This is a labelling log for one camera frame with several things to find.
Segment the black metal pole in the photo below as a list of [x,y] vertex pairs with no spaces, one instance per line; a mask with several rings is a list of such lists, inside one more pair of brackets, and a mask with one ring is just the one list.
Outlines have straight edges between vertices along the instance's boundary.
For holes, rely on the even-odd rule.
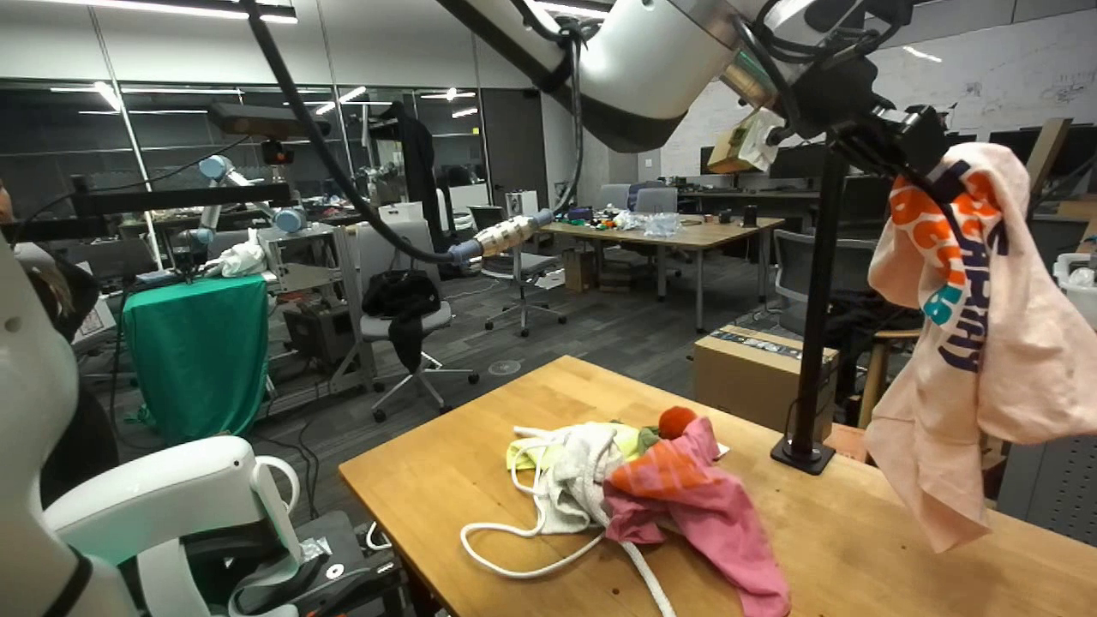
[[778,461],[817,472],[817,477],[833,460],[833,450],[817,442],[817,416],[820,416],[817,403],[820,403],[820,385],[821,385],[827,299],[829,299],[836,217],[844,201],[846,168],[849,164],[844,155],[827,150],[820,221],[817,221],[817,246],[811,246],[810,315],[805,315],[802,355],[798,355],[795,418],[790,418],[790,436],[780,436],[780,442],[770,450]]

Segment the red object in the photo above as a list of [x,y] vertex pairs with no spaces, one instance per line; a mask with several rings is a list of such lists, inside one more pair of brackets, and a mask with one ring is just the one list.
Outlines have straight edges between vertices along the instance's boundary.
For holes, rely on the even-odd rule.
[[677,438],[684,430],[684,424],[694,421],[694,416],[690,406],[668,406],[659,416],[659,436],[660,438]]

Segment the wooden table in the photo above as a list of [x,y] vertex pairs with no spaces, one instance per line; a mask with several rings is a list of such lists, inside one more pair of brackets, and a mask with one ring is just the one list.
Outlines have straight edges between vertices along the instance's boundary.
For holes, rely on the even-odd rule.
[[[351,490],[393,537],[411,569],[459,617],[504,613],[653,613],[648,589],[616,544],[600,544],[573,569],[509,581],[474,566],[459,548],[470,520],[532,525],[534,508],[504,472],[514,424],[557,428],[574,421],[652,424],[684,398],[653,389],[593,362],[562,355],[497,387],[413,430],[396,436],[339,467]],[[805,617],[1081,617],[1097,608],[1097,548],[989,515],[989,533],[933,556],[913,518],[896,504],[885,477],[836,454],[821,477],[770,461],[776,430],[684,400],[714,418],[729,454],[721,461],[754,496],[778,566],[790,585],[790,611]],[[541,566],[581,537],[483,537],[480,548],[506,566]],[[648,550],[682,617],[737,613],[737,589],[690,544]]]
[[666,251],[690,251],[691,252],[691,294],[694,294],[694,333],[707,328],[707,251],[742,241],[742,237],[760,237],[758,244],[758,286],[766,294],[766,246],[770,232],[784,219],[766,219],[760,217],[758,225],[742,225],[741,219],[721,221],[721,219],[702,219],[702,221],[682,221],[668,232],[648,237],[642,228],[597,228],[597,225],[568,225],[568,221],[550,221],[544,232],[550,237],[574,237],[574,241],[597,241],[597,244],[648,244],[653,246],[653,268],[659,268],[659,299],[666,299]]

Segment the pink fabric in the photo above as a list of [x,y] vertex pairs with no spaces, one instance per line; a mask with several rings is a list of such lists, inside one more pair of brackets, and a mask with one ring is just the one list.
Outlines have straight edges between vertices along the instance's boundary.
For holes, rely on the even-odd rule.
[[[1037,261],[1026,225],[1029,170],[998,144],[956,144],[946,160],[969,164],[964,201],[986,195],[1002,217],[965,237],[956,315],[922,326],[868,424],[874,461],[934,550],[986,532],[981,430],[1003,442],[1097,430],[1097,334]],[[941,268],[889,221],[868,276],[889,301],[917,309],[946,281]]]
[[644,501],[605,486],[605,533],[616,541],[659,544],[659,520],[668,518],[682,529],[684,541],[741,589],[742,617],[784,617],[788,585],[766,548],[754,504],[734,477],[709,467],[716,460],[714,424],[694,418],[666,445],[677,450],[682,460],[694,467],[690,477],[707,477],[707,483],[660,501]]

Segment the office chair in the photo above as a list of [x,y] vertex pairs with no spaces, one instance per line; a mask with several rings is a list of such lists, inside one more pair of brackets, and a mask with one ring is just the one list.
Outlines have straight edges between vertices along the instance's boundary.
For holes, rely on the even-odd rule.
[[[429,237],[424,219],[418,217],[418,205],[383,209],[380,217],[387,219],[387,225],[393,232],[408,237],[421,251],[432,251],[432,237]],[[359,309],[359,299],[363,299],[375,274],[391,270],[393,246],[369,221],[355,221],[345,232],[344,232],[345,241],[339,241],[339,265],[344,265],[344,290],[351,301],[351,317],[355,322],[355,334],[359,334],[359,341],[391,341],[393,317],[391,315],[365,315]],[[436,265],[413,265],[413,268],[429,270],[429,276],[440,285]],[[449,301],[441,301],[436,313],[418,317],[421,334],[432,334],[436,328],[446,328],[449,322],[453,322]],[[449,403],[429,377],[462,377],[470,387],[480,385],[480,374],[441,369],[441,361],[421,353],[421,361],[413,368],[408,368],[408,374],[369,403],[375,421],[383,421],[387,418],[383,403],[411,385],[418,385],[436,400],[436,406],[446,410]]]

